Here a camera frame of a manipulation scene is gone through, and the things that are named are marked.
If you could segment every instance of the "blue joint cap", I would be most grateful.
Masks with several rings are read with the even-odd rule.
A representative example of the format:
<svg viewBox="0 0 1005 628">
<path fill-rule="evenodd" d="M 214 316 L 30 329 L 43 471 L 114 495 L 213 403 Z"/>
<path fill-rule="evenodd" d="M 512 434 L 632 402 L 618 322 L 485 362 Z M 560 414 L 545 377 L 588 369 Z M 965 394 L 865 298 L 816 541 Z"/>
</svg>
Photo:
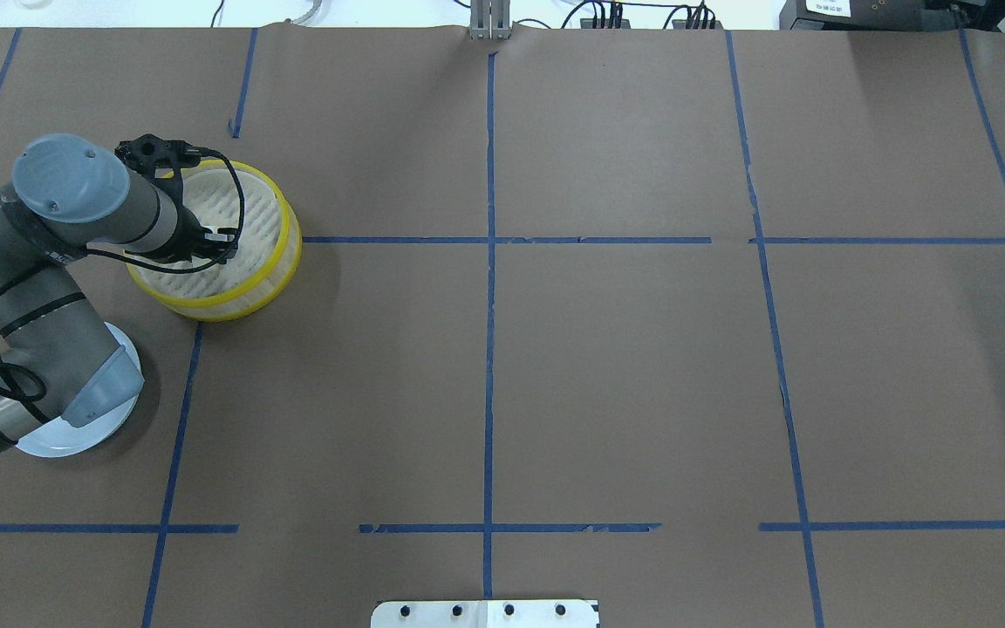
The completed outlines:
<svg viewBox="0 0 1005 628">
<path fill-rule="evenodd" d="M 131 191 L 131 175 L 115 154 L 69 133 L 29 143 L 12 179 L 33 214 L 72 225 L 108 217 Z"/>
<path fill-rule="evenodd" d="M 71 426 L 86 426 L 123 403 L 135 398 L 145 380 L 126 347 L 119 347 L 98 371 L 91 375 L 60 418 Z"/>
</svg>

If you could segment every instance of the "robotic arm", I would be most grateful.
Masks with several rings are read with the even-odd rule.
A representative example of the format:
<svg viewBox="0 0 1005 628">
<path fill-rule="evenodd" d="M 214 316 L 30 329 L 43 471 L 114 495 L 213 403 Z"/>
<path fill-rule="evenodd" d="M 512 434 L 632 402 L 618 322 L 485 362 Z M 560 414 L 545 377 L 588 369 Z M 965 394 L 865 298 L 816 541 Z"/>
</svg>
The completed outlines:
<svg viewBox="0 0 1005 628">
<path fill-rule="evenodd" d="M 119 407 L 142 388 L 135 363 L 109 333 L 64 266 L 88 248 L 116 243 L 161 263 L 208 259 L 173 269 L 191 273 L 234 257 L 242 228 L 200 225 L 181 203 L 181 169 L 201 156 L 227 158 L 185 142 L 143 136 L 115 154 L 78 136 L 44 136 L 17 158 L 11 183 L 0 188 L 0 452 L 51 418 L 72 426 Z M 171 169 L 171 178 L 155 177 Z"/>
</svg>

